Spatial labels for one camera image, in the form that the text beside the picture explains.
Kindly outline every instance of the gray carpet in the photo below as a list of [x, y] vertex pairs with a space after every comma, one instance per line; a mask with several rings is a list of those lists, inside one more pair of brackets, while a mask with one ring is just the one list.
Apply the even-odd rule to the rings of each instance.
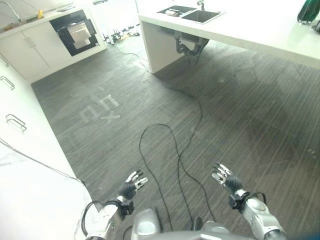
[[[120, 43], [146, 62], [141, 37]], [[76, 176], [94, 200], [106, 201], [136, 169], [149, 178], [134, 198], [134, 215], [156, 206], [164, 229], [168, 216], [156, 183], [139, 154], [143, 130], [168, 124], [187, 171], [205, 187], [218, 222], [252, 236], [228, 205], [228, 194], [211, 177], [215, 162], [227, 165], [248, 191], [262, 191], [270, 211], [290, 236], [320, 232], [320, 71], [254, 51], [210, 41], [198, 65], [186, 59], [157, 75], [116, 46], [62, 69], [32, 85]], [[174, 230], [191, 226], [177, 179], [170, 132], [151, 127], [141, 148], [164, 193]], [[211, 220], [204, 194], [182, 171], [193, 217]]]

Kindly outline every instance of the robot finger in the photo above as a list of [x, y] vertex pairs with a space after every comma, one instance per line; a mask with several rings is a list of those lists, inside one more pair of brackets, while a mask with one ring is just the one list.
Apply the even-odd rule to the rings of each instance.
[[131, 181], [134, 181], [134, 179], [137, 179], [139, 177], [139, 175], [137, 175], [141, 170], [137, 170], [137, 171], [134, 171], [133, 173], [131, 173], [129, 175], [129, 177], [126, 179], [126, 183], [129, 183]]
[[141, 172], [139, 174], [136, 174], [133, 178], [132, 178], [132, 181], [134, 182], [135, 180], [137, 180], [138, 178], [140, 178], [144, 173]]
[[223, 184], [226, 178], [220, 172], [213, 172], [211, 176], [218, 181], [219, 184]]
[[134, 183], [135, 189], [139, 190], [140, 188], [142, 188], [145, 185], [146, 182], [148, 182], [148, 178], [146, 178], [146, 177], [141, 178], [140, 180], [136, 181]]
[[229, 168], [227, 168], [225, 165], [221, 164], [221, 163], [216, 163], [221, 169], [223, 169], [223, 171], [227, 174], [227, 175], [233, 175], [233, 172], [230, 171]]
[[220, 173], [220, 174], [224, 175], [225, 177], [228, 176], [228, 174], [218, 165], [213, 166], [213, 171], [216, 173]]

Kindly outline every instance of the kitchen cabinet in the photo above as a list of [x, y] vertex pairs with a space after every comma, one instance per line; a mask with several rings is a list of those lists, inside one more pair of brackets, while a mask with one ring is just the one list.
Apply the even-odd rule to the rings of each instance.
[[0, 39], [0, 52], [25, 79], [71, 58], [49, 22]]
[[49, 67], [53, 67], [71, 58], [70, 53], [58, 37], [50, 22], [47, 21], [30, 27], [23, 30], [22, 33]]
[[65, 160], [59, 169], [72, 171], [31, 85], [12, 66], [6, 66], [0, 61], [0, 77], [6, 77], [14, 88], [1, 78], [0, 138], [53, 167], [58, 167], [57, 159]]
[[5, 57], [2, 56], [1, 54], [0, 54], [0, 59], [1, 59], [0, 62], [3, 63], [7, 68], [10, 67], [10, 63], [8, 62], [8, 60], [6, 60]]
[[22, 32], [0, 39], [0, 52], [25, 78], [49, 68]]

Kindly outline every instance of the white kitchen counter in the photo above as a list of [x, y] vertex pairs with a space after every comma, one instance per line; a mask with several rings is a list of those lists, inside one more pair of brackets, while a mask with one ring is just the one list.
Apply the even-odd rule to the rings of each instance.
[[[267, 3], [243, 0], [206, 24], [161, 13], [142, 13], [139, 20], [150, 69], [155, 73], [182, 56], [167, 52], [175, 51], [175, 46], [171, 47], [175, 45], [175, 40], [162, 36], [164, 34], [160, 33], [158, 26], [320, 69], [320, 34], [311, 29], [317, 19], [311, 26], [297, 22], [303, 3], [304, 0], [285, 0], [281, 3], [275, 0]], [[205, 10], [218, 12], [221, 8], [206, 7]]]
[[44, 12], [43, 13], [43, 18], [41, 18], [39, 20], [35, 20], [35, 21], [26, 23], [26, 24], [21, 25], [21, 26], [17, 26], [17, 27], [15, 27], [13, 29], [10, 29], [10, 30], [7, 30], [7, 31], [4, 31], [4, 32], [0, 33], [0, 39], [8, 37], [8, 36], [10, 36], [12, 34], [21, 32], [21, 31], [26, 30], [28, 28], [32, 28], [32, 27], [34, 27], [36, 25], [48, 22], [48, 21], [50, 21], [52, 19], [56, 19], [56, 18], [62, 17], [64, 15], [68, 15], [68, 14], [74, 13], [76, 11], [83, 10], [84, 8], [88, 8], [88, 7], [87, 6], [82, 6], [82, 5], [77, 5], [74, 8], [69, 9], [67, 11], [63, 11], [63, 12], [57, 12], [57, 9], [52, 10], [52, 11]]
[[[44, 12], [44, 18], [0, 33], [0, 57], [12, 65], [28, 83], [38, 81], [60, 69], [74, 64], [106, 49], [99, 34], [90, 8], [92, 5], [76, 5], [67, 11], [56, 9]], [[49, 21], [83, 11], [96, 30], [97, 44], [90, 49], [71, 56]]]

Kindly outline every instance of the green bottle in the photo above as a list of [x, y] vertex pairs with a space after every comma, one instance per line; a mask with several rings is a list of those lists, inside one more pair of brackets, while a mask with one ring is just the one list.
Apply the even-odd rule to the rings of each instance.
[[316, 19], [320, 12], [320, 0], [306, 0], [301, 11], [298, 14], [298, 22], [302, 24], [310, 24]]

